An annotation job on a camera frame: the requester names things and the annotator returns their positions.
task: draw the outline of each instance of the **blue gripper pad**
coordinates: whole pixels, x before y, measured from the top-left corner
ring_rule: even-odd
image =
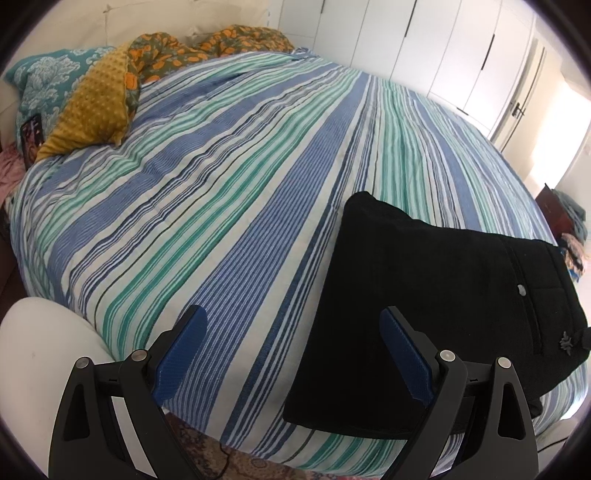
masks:
[[[379,332],[412,398],[427,408],[435,396],[428,363],[388,309],[379,316]]]
[[[199,307],[177,336],[156,370],[152,396],[162,406],[174,397],[207,332],[207,313]]]

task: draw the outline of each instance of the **door handle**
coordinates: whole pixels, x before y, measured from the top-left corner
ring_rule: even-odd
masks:
[[[417,7],[417,2],[418,0],[414,0],[413,10],[410,12],[410,18],[408,19],[407,29],[404,32],[404,38],[406,38],[406,36],[408,35],[408,29],[410,28],[410,24],[413,21],[414,9]]]
[[[484,57],[484,63],[482,64],[481,70],[484,70],[484,65],[486,65],[486,61],[488,60],[488,56],[491,54],[492,43],[495,41],[495,34],[492,34],[491,43],[488,45],[488,50],[486,51],[486,57]]]

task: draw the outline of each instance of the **wooden nightstand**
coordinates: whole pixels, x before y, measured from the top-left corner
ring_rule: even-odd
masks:
[[[9,243],[0,235],[0,322],[8,309],[27,296]]]
[[[547,185],[544,185],[544,189],[535,198],[535,202],[540,207],[540,210],[542,210],[542,214],[546,222],[548,222],[556,241],[560,239],[563,233],[573,233],[573,221],[570,219],[569,214],[566,213],[566,210],[564,210],[558,197]]]

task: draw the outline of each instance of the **cable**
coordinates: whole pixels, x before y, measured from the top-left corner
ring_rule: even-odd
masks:
[[[226,455],[226,464],[223,466],[222,471],[219,473],[219,475],[212,478],[212,480],[220,480],[220,478],[224,476],[224,473],[226,473],[226,470],[228,470],[228,467],[230,466],[230,456],[232,455],[232,452],[228,453],[227,451],[225,451],[221,443],[219,444],[219,446],[222,453]]]
[[[540,450],[538,450],[538,453],[543,452],[544,450],[546,450],[547,448],[550,448],[560,442],[564,442],[565,440],[568,440],[569,438],[563,438],[562,440],[556,440],[555,442],[550,443],[549,445],[546,445],[544,448],[541,448]]]

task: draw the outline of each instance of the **metal screw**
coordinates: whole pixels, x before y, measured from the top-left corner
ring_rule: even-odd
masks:
[[[88,363],[89,363],[88,357],[82,356],[78,360],[76,360],[76,368],[86,368],[86,367],[88,367]]]
[[[499,365],[503,368],[511,368],[511,360],[505,358],[504,356],[498,359]]]
[[[146,352],[146,350],[136,350],[131,354],[131,359],[134,362],[141,362],[142,360],[145,360],[147,356],[148,352]]]
[[[453,362],[456,359],[456,354],[451,350],[442,350],[439,356],[441,360],[445,360],[446,362]]]

